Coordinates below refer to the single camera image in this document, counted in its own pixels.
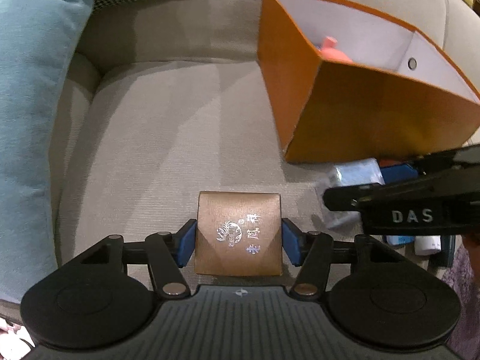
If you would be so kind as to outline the person right hand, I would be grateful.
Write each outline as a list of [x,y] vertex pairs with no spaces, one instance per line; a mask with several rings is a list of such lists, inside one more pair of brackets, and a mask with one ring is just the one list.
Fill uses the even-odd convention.
[[476,250],[480,246],[479,234],[465,234],[462,236],[462,242],[467,250]]

